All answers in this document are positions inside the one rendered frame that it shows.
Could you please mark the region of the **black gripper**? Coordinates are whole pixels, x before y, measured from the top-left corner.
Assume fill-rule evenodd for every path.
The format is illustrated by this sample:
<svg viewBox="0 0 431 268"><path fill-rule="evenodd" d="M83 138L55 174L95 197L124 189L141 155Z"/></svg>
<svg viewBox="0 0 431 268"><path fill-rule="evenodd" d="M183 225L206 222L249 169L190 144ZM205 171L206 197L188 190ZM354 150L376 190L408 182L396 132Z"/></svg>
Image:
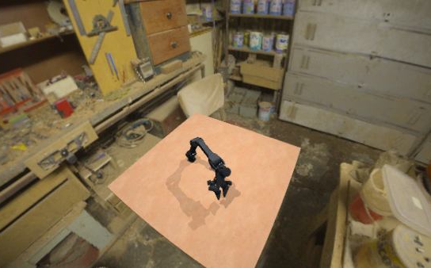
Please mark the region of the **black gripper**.
<svg viewBox="0 0 431 268"><path fill-rule="evenodd" d="M215 193L217 199L220 199L221 190L219 188L223 189L223 197L227 196L227 191L232 186L231 181L225 181L225 176L222 175L216 175L215 177L216 186L209 186L208 190L211 190ZM229 186L228 186L229 185Z"/></svg>

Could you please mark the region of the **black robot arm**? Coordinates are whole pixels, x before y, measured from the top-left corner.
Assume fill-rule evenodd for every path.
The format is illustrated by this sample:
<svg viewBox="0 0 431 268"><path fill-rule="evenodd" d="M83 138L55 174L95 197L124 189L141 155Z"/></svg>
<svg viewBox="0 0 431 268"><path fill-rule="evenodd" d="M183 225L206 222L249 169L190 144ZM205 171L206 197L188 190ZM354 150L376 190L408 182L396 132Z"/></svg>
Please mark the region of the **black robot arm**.
<svg viewBox="0 0 431 268"><path fill-rule="evenodd" d="M197 146L199 146L203 153L205 153L205 155L208 157L209 165L215 170L215 175L222 175L225 177L231 175L231 169L224 166L226 163L216 153L213 153L211 151L211 149L207 146L207 144L201 137L196 137L190 140L189 143L191 147L185 154L188 162L193 163L196 160L196 148ZM215 186L216 179L213 178L213 181L208 180L207 184L208 186Z"/></svg>

